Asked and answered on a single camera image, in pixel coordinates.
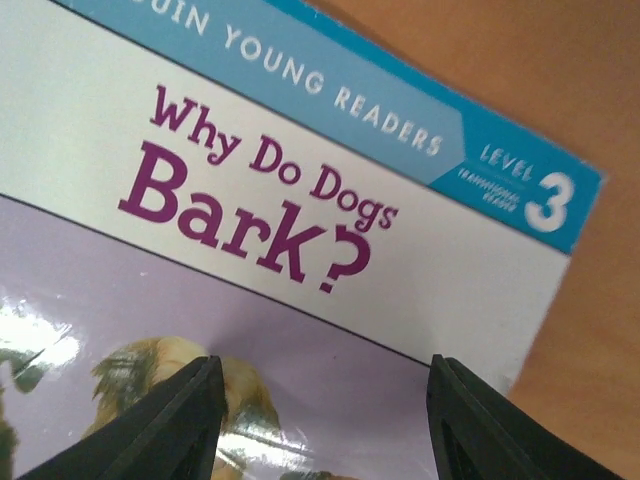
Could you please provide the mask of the dog picture book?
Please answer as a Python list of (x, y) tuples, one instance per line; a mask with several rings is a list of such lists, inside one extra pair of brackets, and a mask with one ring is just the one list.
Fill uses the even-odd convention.
[(210, 354), (217, 478), (434, 479), (432, 356), (511, 387), (602, 183), (299, 1), (5, 1), (7, 476)]

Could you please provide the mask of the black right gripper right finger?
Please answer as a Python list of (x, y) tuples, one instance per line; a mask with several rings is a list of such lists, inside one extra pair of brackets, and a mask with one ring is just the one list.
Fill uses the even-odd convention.
[(452, 357), (432, 357), (427, 413), (441, 479), (619, 477), (546, 430)]

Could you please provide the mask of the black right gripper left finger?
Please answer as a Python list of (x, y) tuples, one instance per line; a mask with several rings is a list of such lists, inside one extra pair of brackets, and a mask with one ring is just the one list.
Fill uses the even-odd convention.
[(225, 415), (217, 356), (198, 357), (23, 479), (208, 479)]

